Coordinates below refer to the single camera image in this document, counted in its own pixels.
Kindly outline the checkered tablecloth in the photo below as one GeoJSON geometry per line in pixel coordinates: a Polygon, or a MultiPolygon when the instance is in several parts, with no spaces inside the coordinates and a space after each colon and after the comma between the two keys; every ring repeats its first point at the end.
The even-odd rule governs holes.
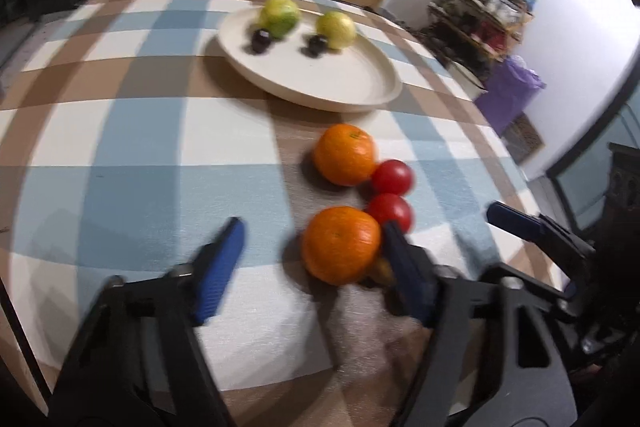
{"type": "Polygon", "coordinates": [[[198,330],[236,422],[385,426],[427,333],[299,263],[308,220],[361,198],[306,157],[340,116],[265,94],[217,46],[263,1],[89,0],[44,39],[1,105],[2,280],[54,384],[107,277],[157,277],[239,217],[241,263],[198,330]]]}

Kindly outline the red tomato left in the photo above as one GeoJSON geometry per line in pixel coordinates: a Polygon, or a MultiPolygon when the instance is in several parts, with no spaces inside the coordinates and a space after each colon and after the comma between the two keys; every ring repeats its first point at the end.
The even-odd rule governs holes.
{"type": "Polygon", "coordinates": [[[375,195],[368,202],[366,213],[380,225],[384,225],[387,221],[396,221],[404,233],[408,233],[413,225],[411,206],[396,194],[375,195]]]}

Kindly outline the brown longan upper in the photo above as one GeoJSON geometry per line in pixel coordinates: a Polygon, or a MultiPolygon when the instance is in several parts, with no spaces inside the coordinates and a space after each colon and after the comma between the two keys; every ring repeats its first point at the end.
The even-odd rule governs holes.
{"type": "Polygon", "coordinates": [[[372,263],[368,277],[378,286],[393,287],[396,284],[390,262],[384,257],[378,257],[378,259],[372,263]]]}

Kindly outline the green round fruit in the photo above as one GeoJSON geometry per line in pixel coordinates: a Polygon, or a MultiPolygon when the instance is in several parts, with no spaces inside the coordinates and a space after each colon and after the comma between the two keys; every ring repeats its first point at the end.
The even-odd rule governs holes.
{"type": "Polygon", "coordinates": [[[283,39],[298,25],[300,9],[293,0],[267,0],[258,17],[258,26],[272,38],[283,39]]]}

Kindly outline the cream round plate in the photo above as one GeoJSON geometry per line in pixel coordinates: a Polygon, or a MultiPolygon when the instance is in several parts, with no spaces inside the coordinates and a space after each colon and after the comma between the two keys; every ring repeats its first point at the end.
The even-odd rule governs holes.
{"type": "Polygon", "coordinates": [[[401,81],[390,59],[371,40],[359,35],[340,52],[308,55],[319,15],[304,11],[283,40],[256,54],[250,39],[260,9],[227,14],[217,42],[230,65],[246,80],[269,94],[301,106],[334,113],[360,113],[396,100],[401,81]]]}

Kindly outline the yellow round fruit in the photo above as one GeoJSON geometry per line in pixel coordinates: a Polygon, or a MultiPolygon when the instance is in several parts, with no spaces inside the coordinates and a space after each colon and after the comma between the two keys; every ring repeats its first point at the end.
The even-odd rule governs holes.
{"type": "Polygon", "coordinates": [[[316,21],[317,34],[326,38],[331,50],[341,51],[351,46],[357,38],[354,21],[345,13],[331,11],[316,21]]]}

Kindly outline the red tomato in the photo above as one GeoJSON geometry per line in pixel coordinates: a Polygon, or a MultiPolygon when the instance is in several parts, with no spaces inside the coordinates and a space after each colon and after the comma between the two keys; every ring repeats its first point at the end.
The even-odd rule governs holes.
{"type": "Polygon", "coordinates": [[[375,195],[368,202],[366,213],[380,225],[384,225],[387,221],[396,221],[404,233],[408,233],[413,225],[411,206],[396,194],[375,195]]]}
{"type": "Polygon", "coordinates": [[[373,171],[370,185],[375,193],[398,196],[408,194],[414,184],[414,173],[403,161],[389,159],[381,162],[373,171]]]}

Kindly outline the red tomato right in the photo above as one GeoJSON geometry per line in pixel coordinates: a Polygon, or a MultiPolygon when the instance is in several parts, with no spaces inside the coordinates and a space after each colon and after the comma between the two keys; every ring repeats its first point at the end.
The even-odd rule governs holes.
{"type": "Polygon", "coordinates": [[[370,185],[375,193],[398,196],[408,194],[414,184],[414,173],[403,161],[389,159],[381,162],[373,171],[370,185]]]}

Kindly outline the wooden shoe rack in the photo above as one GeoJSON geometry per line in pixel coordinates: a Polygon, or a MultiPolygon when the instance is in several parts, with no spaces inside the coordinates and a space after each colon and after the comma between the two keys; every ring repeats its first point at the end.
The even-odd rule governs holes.
{"type": "Polygon", "coordinates": [[[450,62],[474,72],[503,62],[534,18],[537,0],[431,0],[423,35],[450,62]]]}

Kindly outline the dark plum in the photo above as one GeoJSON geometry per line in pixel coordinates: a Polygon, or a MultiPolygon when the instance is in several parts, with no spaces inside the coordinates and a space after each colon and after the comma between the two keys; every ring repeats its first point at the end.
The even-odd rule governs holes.
{"type": "Polygon", "coordinates": [[[250,49],[254,54],[263,54],[270,48],[271,43],[271,32],[265,28],[258,28],[250,39],[250,49]]]}
{"type": "Polygon", "coordinates": [[[308,39],[306,52],[309,56],[316,58],[326,53],[329,49],[329,41],[324,35],[313,35],[308,39]]]}

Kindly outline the purple bag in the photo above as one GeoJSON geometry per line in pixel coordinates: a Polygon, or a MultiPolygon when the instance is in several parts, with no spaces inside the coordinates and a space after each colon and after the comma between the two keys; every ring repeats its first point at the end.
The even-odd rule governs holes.
{"type": "Polygon", "coordinates": [[[485,92],[474,103],[489,126],[502,135],[533,98],[546,88],[544,80],[527,66],[523,57],[510,55],[492,69],[485,83],[485,92]]]}

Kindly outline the orange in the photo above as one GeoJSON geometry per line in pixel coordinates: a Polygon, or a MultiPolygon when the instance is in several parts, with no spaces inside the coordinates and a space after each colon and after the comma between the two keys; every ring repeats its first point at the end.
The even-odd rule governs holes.
{"type": "Polygon", "coordinates": [[[363,184],[378,163],[371,135],[352,124],[334,124],[326,129],[311,158],[321,176],[339,186],[363,184]]]}
{"type": "Polygon", "coordinates": [[[309,221],[300,240],[300,257],[313,277],[343,286],[369,274],[381,242],[381,225],[370,215],[354,207],[330,207],[309,221]]]}

